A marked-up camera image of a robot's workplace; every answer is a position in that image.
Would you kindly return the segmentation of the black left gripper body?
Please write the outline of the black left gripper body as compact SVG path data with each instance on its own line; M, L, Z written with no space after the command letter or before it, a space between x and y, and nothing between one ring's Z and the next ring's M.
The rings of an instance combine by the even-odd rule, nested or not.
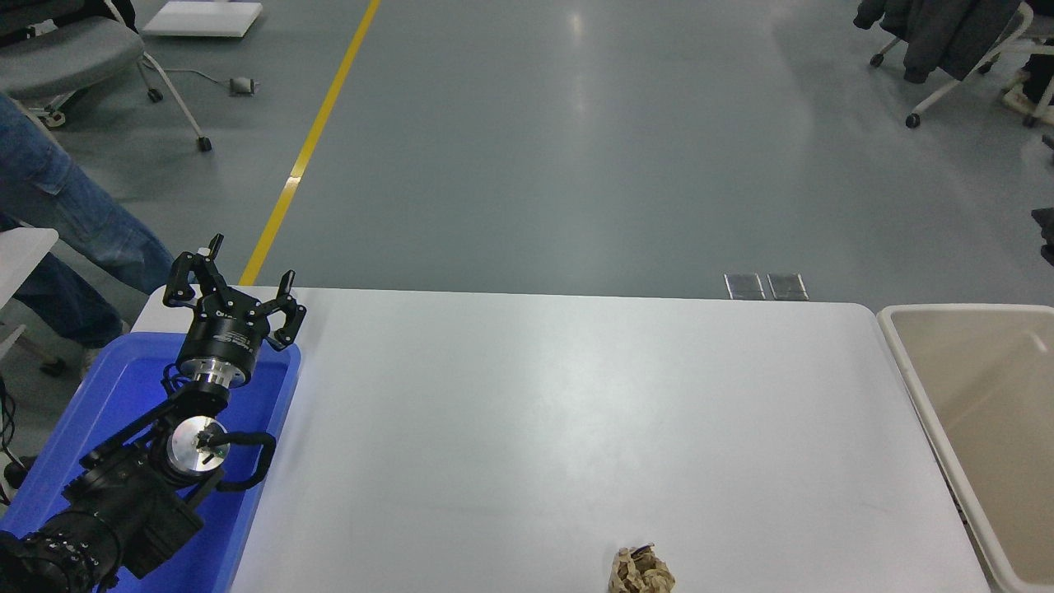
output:
M196 361L216 360L233 365L240 374L251 374L268 333L270 323L265 318L247 320L237 312L229 314L199 301L178 354L178 367L189 374Z

